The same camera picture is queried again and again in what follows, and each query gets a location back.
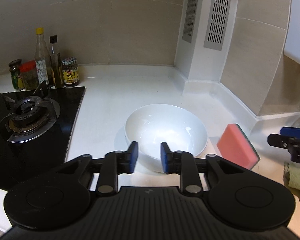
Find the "ventilation grille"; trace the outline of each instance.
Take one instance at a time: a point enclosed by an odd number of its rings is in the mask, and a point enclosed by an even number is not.
[[[228,22],[230,0],[212,0],[204,47],[221,50]]]
[[[198,0],[188,0],[182,39],[191,43]]]

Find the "white bowl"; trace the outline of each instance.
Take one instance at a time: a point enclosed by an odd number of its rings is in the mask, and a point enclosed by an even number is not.
[[[147,168],[162,171],[160,144],[167,142],[172,151],[186,151],[194,157],[208,143],[208,132],[191,112],[171,105],[154,104],[134,111],[124,127],[127,143],[139,144],[139,161]]]

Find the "gas burner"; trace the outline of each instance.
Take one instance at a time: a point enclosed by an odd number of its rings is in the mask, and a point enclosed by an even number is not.
[[[17,102],[7,96],[3,97],[10,113],[0,121],[2,137],[9,142],[23,143],[49,130],[60,115],[60,105],[46,98],[47,95],[46,82],[42,82],[33,96]]]

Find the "pink sponge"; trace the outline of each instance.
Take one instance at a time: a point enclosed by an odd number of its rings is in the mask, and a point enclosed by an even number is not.
[[[227,125],[217,147],[223,158],[248,170],[260,160],[255,148],[236,123]]]

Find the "yellow bottle cap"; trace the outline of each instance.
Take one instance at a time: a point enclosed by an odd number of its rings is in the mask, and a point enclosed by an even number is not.
[[[43,28],[37,28],[35,32],[37,33],[37,35],[43,34]]]

